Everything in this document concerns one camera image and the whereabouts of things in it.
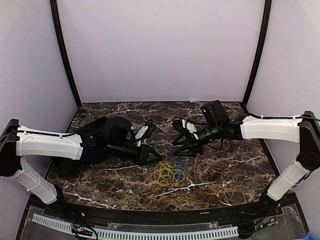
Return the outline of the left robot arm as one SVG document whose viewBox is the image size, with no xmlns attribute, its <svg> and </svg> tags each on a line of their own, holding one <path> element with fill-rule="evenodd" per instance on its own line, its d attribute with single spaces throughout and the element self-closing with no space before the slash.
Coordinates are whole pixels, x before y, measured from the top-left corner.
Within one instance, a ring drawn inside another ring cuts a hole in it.
<svg viewBox="0 0 320 240">
<path fill-rule="evenodd" d="M 161 154 L 145 144 L 156 126 L 148 120 L 138 132 L 124 117 L 103 116 L 71 133 L 31 129 L 11 119 L 0 136 L 0 175 L 21 184 L 55 215 L 71 213 L 62 189 L 45 180 L 26 161 L 26 156 L 45 156 L 65 175 L 78 166 L 102 162 L 106 157 L 131 161 L 139 166 L 162 161 Z"/>
</svg>

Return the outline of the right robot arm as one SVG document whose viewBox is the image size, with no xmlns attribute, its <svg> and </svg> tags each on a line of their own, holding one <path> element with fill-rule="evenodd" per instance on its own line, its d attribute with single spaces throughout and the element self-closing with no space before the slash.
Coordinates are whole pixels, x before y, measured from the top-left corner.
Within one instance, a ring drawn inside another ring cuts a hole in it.
<svg viewBox="0 0 320 240">
<path fill-rule="evenodd" d="M 258 116 L 252 113 L 230 118 L 219 100 L 204 104 L 201 111 L 206 123 L 176 119 L 173 128 L 179 132 L 173 141 L 175 156 L 203 155 L 204 145 L 214 140 L 279 140 L 299 144 L 293 162 L 263 191 L 254 213 L 266 217 L 284 195 L 320 167 L 320 125 L 313 112 L 294 116 Z"/>
</svg>

